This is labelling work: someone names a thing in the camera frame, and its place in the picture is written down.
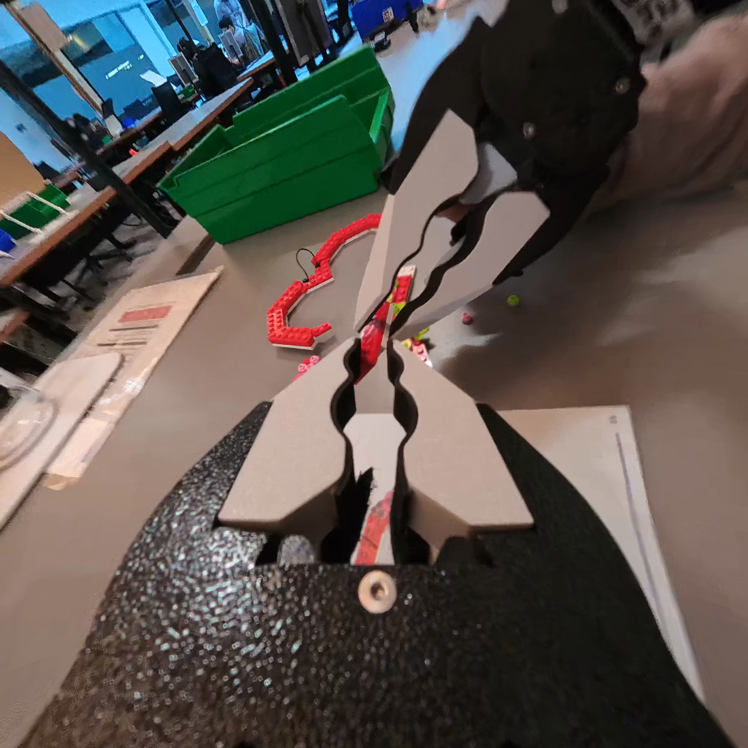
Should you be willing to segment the black metal frame post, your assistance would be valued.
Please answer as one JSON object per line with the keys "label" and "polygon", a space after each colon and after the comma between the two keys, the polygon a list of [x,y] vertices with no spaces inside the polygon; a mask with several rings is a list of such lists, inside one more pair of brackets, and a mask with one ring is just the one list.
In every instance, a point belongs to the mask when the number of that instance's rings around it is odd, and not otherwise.
{"label": "black metal frame post", "polygon": [[75,154],[91,167],[106,183],[114,189],[117,196],[136,214],[146,221],[162,238],[167,238],[173,226],[165,222],[162,216],[153,210],[151,204],[141,199],[136,192],[110,168],[97,151],[81,136],[79,131],[61,120],[6,64],[1,62],[1,86],[12,97],[20,99],[44,120],[57,136]]}

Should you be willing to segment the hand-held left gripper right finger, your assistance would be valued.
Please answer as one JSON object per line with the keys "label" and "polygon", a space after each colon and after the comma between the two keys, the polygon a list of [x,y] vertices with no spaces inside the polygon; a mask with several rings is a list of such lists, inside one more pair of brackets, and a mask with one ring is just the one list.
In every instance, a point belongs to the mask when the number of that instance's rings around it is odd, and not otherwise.
{"label": "hand-held left gripper right finger", "polygon": [[394,550],[408,534],[442,549],[449,538],[528,529],[533,517],[472,397],[400,343],[387,349],[397,449],[390,508]]}

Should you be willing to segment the red lego strip lime leaves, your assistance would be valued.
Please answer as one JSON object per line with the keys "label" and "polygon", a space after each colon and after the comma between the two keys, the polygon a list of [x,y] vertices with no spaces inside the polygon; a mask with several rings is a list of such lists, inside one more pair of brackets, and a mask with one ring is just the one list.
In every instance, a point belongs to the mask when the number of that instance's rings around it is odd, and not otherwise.
{"label": "red lego strip lime leaves", "polygon": [[401,341],[403,347],[416,355],[419,360],[433,368],[430,355],[432,344],[429,339],[430,327],[426,327]]}

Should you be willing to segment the long wooden work table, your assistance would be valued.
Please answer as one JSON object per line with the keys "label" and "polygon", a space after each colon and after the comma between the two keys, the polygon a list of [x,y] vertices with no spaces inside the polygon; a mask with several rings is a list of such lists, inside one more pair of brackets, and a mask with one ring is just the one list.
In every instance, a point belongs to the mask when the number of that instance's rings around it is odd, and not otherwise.
{"label": "long wooden work table", "polygon": [[[201,107],[191,109],[176,120],[175,123],[168,126],[156,136],[152,145],[157,146],[166,143],[175,152],[185,149],[204,130],[209,128],[212,123],[216,122],[238,99],[245,96],[253,83],[254,80],[250,74],[239,77],[238,82],[233,87],[217,97],[213,97]],[[100,147],[97,154],[103,155],[109,150],[121,148],[134,142],[138,137],[145,134],[146,130],[153,128],[163,119],[162,109],[156,108],[148,116],[137,120],[133,127],[125,129],[111,142]]]}

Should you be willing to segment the red lego half heart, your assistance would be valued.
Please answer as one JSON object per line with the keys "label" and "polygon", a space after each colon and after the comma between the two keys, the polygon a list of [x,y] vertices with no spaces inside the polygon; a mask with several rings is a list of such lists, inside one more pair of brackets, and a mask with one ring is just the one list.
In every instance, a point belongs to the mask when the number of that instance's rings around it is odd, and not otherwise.
{"label": "red lego half heart", "polygon": [[318,343],[332,331],[329,322],[313,326],[293,325],[289,320],[295,309],[305,298],[333,283],[332,264],[343,248],[364,235],[379,229],[381,213],[369,213],[344,228],[334,232],[329,239],[311,255],[313,272],[304,280],[295,280],[268,308],[266,312],[268,342],[285,349],[313,351]]}

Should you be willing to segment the large green plastic bin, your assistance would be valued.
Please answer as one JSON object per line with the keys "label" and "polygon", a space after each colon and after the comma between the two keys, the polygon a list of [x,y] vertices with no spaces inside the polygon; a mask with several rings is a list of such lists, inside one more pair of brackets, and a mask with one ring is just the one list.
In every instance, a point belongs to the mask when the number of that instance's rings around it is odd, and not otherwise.
{"label": "large green plastic bin", "polygon": [[382,90],[344,96],[256,136],[216,126],[158,189],[222,245],[363,197],[379,188],[390,149]]}

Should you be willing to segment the lego instruction booklet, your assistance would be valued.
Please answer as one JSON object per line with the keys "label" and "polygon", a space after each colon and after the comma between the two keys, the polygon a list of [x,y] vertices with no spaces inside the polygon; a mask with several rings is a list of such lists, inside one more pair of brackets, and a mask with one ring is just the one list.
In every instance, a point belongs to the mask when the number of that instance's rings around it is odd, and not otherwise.
{"label": "lego instruction booklet", "polygon": [[[500,416],[586,499],[616,540],[646,594],[660,632],[702,703],[690,637],[651,515],[627,406],[501,411]],[[396,450],[405,432],[394,416],[356,414],[344,429],[357,474],[372,469],[372,489],[355,565],[391,564],[389,514]]]}

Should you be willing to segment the small green bins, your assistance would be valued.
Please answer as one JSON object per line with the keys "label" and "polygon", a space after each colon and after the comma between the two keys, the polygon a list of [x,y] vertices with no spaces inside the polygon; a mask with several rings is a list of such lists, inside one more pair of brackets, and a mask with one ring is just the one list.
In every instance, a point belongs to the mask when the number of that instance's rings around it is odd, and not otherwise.
{"label": "small green bins", "polygon": [[1,230],[18,240],[34,233],[35,229],[43,229],[69,208],[65,193],[49,184],[33,197],[26,195],[25,200],[9,213],[10,218],[2,217]]}

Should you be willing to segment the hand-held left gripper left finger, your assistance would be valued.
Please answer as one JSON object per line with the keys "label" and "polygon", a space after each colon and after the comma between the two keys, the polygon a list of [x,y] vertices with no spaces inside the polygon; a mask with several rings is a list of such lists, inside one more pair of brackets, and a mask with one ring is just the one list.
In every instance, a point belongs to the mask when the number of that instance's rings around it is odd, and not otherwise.
{"label": "hand-held left gripper left finger", "polygon": [[353,480],[358,338],[328,353],[272,400],[218,513],[220,525],[319,545],[339,521],[338,503]]}

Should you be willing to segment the printed paper sheet red label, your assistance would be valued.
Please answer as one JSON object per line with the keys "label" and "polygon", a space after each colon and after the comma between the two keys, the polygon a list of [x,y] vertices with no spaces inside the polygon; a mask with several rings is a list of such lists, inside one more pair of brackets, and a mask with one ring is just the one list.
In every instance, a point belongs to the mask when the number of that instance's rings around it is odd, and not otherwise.
{"label": "printed paper sheet red label", "polygon": [[121,418],[223,269],[133,289],[83,335],[71,358],[112,352],[122,357],[90,416],[109,423]]}

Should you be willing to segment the person's right forearm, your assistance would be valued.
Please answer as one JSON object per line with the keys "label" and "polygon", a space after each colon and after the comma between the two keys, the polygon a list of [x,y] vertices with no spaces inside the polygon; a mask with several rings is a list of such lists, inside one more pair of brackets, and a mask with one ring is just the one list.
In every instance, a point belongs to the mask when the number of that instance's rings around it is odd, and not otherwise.
{"label": "person's right forearm", "polygon": [[643,72],[638,123],[610,160],[585,218],[624,201],[691,198],[746,180],[746,12],[704,24]]}

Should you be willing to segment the blue plastic crate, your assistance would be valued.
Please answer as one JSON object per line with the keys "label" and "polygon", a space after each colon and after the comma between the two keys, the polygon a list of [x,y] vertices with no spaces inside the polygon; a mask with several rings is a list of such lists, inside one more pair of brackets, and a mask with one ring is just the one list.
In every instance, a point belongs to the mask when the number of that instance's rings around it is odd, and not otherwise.
{"label": "blue plastic crate", "polygon": [[416,17],[423,1],[354,1],[349,2],[353,25],[363,41],[380,32],[390,33],[403,23],[417,31]]}

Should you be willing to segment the red lego strip pale flowers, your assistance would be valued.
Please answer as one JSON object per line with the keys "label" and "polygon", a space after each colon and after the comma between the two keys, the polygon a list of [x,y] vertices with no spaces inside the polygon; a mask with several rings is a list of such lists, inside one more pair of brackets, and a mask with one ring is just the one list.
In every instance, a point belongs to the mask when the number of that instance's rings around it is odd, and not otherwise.
{"label": "red lego strip pale flowers", "polygon": [[416,276],[416,265],[405,266],[398,272],[388,297],[379,305],[372,320],[360,335],[359,383],[376,365],[391,323],[411,297],[411,287]]}

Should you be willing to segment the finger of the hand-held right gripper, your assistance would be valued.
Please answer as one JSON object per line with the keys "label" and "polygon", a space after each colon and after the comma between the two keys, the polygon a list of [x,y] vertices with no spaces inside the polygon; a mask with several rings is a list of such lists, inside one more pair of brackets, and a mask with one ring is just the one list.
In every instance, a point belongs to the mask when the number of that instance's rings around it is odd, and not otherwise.
{"label": "finger of the hand-held right gripper", "polygon": [[368,324],[401,265],[420,252],[434,215],[453,201],[472,207],[516,179],[494,146],[478,145],[473,127],[448,110],[402,184],[386,198],[360,285],[354,329]]}
{"label": "finger of the hand-held right gripper", "polygon": [[421,293],[394,319],[390,336],[416,333],[488,291],[549,214],[536,192],[501,192],[482,201],[467,216],[458,249],[434,267]]}

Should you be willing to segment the brown cardboard sheet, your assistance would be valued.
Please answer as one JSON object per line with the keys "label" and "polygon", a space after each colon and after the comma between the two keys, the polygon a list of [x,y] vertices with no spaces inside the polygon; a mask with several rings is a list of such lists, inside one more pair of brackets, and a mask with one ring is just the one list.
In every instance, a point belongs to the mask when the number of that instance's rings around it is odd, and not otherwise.
{"label": "brown cardboard sheet", "polygon": [[39,194],[45,187],[42,175],[1,132],[1,207],[29,192]]}

